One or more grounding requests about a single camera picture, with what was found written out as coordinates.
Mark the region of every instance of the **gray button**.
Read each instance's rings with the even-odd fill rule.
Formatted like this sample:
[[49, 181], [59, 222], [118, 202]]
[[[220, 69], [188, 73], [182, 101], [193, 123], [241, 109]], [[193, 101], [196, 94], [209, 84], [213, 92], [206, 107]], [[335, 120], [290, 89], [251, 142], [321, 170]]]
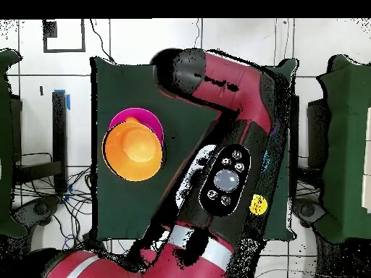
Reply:
[[232, 163], [232, 161], [229, 158], [224, 158], [222, 160], [222, 164], [223, 165], [230, 165], [231, 163]]
[[236, 170], [236, 171], [238, 171], [238, 172], [242, 172], [243, 169], [244, 169], [244, 166], [243, 166], [242, 163], [237, 163], [237, 164], [235, 165], [235, 170]]
[[232, 152], [232, 157], [234, 159], [240, 159], [242, 157], [242, 153], [240, 153], [239, 151], [234, 151]]
[[207, 197], [212, 200], [217, 199], [217, 192], [210, 190], [209, 192], [207, 192]]
[[222, 205], [227, 206], [230, 204], [230, 197], [228, 196], [222, 196]]
[[238, 187], [239, 178], [234, 171], [222, 169], [214, 177], [214, 184], [225, 192], [230, 192]]

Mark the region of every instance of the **pink bowl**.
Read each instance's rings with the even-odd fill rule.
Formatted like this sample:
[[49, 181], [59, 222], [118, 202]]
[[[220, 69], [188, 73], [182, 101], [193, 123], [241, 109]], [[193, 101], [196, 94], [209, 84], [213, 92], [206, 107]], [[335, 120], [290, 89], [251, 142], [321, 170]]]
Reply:
[[128, 117], [134, 117], [142, 125], [147, 126], [157, 136], [161, 146], [164, 144], [164, 130], [162, 129], [161, 122], [159, 122], [159, 119], [156, 117], [156, 115], [142, 108], [129, 108], [117, 113], [109, 124], [109, 129], [113, 128], [117, 124], [121, 124]]

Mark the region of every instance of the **dark green cloth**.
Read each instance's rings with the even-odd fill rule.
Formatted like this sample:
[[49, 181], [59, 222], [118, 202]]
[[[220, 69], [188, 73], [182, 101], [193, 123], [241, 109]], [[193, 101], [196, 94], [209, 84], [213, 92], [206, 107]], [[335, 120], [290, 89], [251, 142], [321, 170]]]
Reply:
[[[161, 94], [154, 83], [151, 65], [111, 65], [95, 58], [98, 83], [98, 238], [138, 239], [158, 208], [172, 176], [195, 148], [217, 112], [186, 104]], [[293, 66], [268, 67], [289, 80]], [[167, 159], [151, 179], [128, 182], [115, 176], [106, 166], [101, 142], [112, 118], [123, 109], [141, 107], [153, 112], [164, 128]], [[291, 239], [286, 229], [287, 168], [280, 174], [279, 187], [286, 193], [275, 198], [266, 233], [268, 239]]]
[[371, 66], [336, 56], [320, 76], [331, 111], [328, 160], [323, 171], [323, 206], [329, 214], [315, 227], [325, 239], [371, 239], [371, 214], [362, 208], [367, 109], [371, 107]]
[[13, 180], [13, 131], [9, 86], [5, 72], [18, 63], [20, 57], [9, 49], [0, 50], [0, 234], [19, 238], [27, 230], [11, 216]]
[[[282, 74], [291, 85], [296, 69], [296, 60], [288, 59], [279, 63], [277, 67], [267, 67], [267, 69]], [[271, 137], [268, 140], [267, 150], [274, 150], [275, 146], [275, 140], [273, 137]], [[286, 226], [286, 221], [288, 218], [288, 163], [289, 155], [287, 144], [280, 166], [280, 172], [278, 174], [278, 181], [272, 200], [270, 215], [268, 216], [267, 220], [267, 227], [264, 233], [264, 239], [266, 240], [289, 241], [294, 239], [294, 233]]]

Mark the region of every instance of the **black button panel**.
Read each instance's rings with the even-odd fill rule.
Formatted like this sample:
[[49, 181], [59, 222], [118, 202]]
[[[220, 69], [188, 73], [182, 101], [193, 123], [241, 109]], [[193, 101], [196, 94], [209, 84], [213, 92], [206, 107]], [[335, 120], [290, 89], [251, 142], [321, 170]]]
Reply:
[[235, 211], [250, 170], [250, 153], [239, 144], [224, 147], [215, 159], [202, 187], [202, 208], [214, 216]]

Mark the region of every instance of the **orange bowl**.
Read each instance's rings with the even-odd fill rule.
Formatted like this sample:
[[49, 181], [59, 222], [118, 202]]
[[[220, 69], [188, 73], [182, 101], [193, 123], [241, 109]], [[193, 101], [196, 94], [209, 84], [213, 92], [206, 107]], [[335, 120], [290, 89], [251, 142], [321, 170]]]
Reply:
[[151, 178], [162, 162], [159, 139], [138, 122], [122, 122], [109, 130], [102, 142], [102, 153], [107, 166], [129, 181]]

